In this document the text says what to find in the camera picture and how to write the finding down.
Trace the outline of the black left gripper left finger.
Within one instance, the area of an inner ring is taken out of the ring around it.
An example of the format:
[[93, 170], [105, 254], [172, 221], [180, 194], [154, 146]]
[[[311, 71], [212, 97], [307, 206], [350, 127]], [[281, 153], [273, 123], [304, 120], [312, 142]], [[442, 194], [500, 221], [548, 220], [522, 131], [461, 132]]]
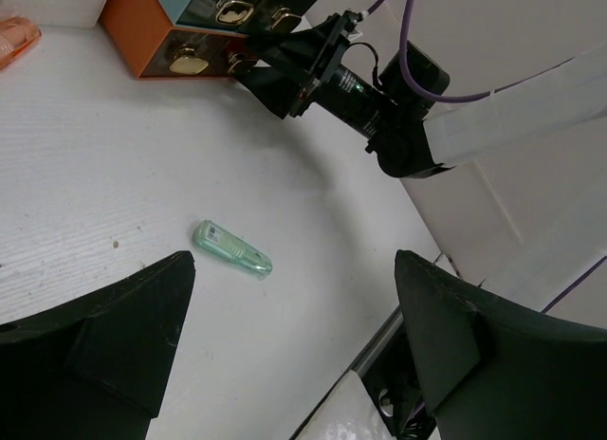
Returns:
[[143, 439], [186, 319], [193, 255], [1, 326], [4, 439]]

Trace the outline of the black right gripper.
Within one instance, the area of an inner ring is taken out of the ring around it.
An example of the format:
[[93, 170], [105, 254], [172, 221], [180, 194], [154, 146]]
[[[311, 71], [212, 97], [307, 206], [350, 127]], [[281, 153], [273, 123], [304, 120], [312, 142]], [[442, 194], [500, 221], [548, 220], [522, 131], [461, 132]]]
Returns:
[[396, 71], [393, 58], [372, 81], [342, 64], [361, 13], [333, 14], [324, 22], [288, 34], [250, 36], [245, 47], [270, 66], [253, 67], [236, 80], [280, 119], [301, 116], [317, 104], [364, 136], [365, 151], [377, 156], [390, 177], [424, 178], [448, 168], [434, 161], [423, 130], [432, 102], [415, 94]]

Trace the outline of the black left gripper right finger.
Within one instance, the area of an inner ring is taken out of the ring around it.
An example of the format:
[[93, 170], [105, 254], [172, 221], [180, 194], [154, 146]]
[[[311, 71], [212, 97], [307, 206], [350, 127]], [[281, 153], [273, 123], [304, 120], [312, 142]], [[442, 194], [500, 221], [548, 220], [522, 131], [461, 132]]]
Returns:
[[444, 439], [602, 439], [606, 333], [464, 282], [409, 250], [395, 284], [425, 406]]

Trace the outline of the teal orange drawer box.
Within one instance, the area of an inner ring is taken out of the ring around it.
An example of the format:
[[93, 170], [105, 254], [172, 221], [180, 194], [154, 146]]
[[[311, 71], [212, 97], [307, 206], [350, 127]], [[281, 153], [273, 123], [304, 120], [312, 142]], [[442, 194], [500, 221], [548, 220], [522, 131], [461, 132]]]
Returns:
[[101, 25], [137, 79], [234, 77], [251, 35], [292, 32], [318, 0], [107, 0]]

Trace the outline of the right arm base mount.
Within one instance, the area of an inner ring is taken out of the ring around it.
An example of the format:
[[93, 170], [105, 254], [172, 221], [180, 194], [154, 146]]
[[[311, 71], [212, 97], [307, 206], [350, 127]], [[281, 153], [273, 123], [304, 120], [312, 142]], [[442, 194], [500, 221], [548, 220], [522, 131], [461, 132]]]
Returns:
[[396, 309], [354, 359], [357, 373], [389, 433], [429, 439], [436, 428], [421, 394], [402, 313]]

